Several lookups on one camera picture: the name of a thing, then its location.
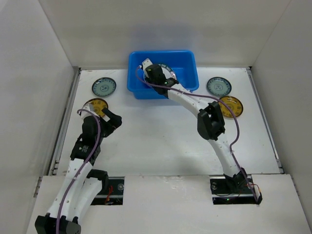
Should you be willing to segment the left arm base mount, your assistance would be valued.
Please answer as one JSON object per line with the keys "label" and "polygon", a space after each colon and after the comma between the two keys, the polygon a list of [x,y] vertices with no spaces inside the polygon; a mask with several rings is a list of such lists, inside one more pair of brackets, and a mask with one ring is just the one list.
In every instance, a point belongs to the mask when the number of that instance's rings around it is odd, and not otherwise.
{"label": "left arm base mount", "polygon": [[102,189],[91,205],[114,206],[123,204],[125,177],[111,177],[106,171],[94,170],[91,175],[102,182]]}

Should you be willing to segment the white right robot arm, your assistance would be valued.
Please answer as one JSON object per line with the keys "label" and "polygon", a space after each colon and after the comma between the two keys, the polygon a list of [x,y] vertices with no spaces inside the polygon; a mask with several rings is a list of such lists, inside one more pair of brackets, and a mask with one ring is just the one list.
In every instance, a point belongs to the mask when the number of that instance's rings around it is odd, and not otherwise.
{"label": "white right robot arm", "polygon": [[162,67],[150,61],[142,64],[144,80],[158,94],[173,100],[189,110],[197,119],[197,132],[213,147],[223,169],[226,187],[236,193],[246,185],[247,174],[239,165],[227,141],[225,121],[220,100],[206,102],[201,96],[192,94],[175,78],[166,78]]}

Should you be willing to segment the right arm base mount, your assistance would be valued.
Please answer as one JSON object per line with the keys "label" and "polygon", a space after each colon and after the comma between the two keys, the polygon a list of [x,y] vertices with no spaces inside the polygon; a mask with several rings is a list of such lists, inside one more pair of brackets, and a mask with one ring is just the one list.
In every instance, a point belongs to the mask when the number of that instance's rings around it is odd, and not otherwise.
{"label": "right arm base mount", "polygon": [[210,178],[210,188],[214,205],[260,205],[263,196],[260,187],[254,183],[251,175],[237,188],[230,188],[224,176]]}

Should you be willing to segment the green rim plate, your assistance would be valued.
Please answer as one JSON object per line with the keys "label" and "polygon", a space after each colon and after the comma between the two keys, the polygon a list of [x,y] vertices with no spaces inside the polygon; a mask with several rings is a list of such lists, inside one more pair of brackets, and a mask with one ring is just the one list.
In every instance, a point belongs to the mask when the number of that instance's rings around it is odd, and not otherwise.
{"label": "green rim plate", "polygon": [[[173,69],[172,69],[171,67],[169,67],[168,65],[166,65],[166,64],[164,64],[164,63],[159,63],[158,66],[161,67],[162,72],[163,72],[163,74],[164,74],[164,76],[165,76],[166,79],[168,79],[168,78],[173,78],[173,79],[177,80],[176,74],[175,74],[175,72],[173,71]],[[144,72],[144,76],[143,76],[143,77],[144,77],[144,80],[145,80],[146,82],[148,82],[148,83],[160,85],[160,84],[164,81],[164,80],[162,80],[162,81],[160,81],[160,80],[159,80],[159,81],[156,81],[156,79],[155,79],[155,78],[152,78],[152,76],[149,75],[149,74],[147,73],[147,71],[143,71],[143,72]]]}

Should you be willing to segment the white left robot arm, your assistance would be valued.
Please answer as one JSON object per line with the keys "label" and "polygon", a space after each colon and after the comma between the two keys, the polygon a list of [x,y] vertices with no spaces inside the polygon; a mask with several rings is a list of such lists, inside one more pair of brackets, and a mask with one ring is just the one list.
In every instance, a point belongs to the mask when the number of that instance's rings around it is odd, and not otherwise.
{"label": "white left robot arm", "polygon": [[86,104],[77,111],[83,120],[82,132],[77,138],[63,184],[44,216],[35,221],[38,234],[79,234],[81,220],[98,193],[109,189],[106,171],[93,166],[101,151],[104,138],[122,125],[122,118],[108,108],[102,112],[105,120]]}

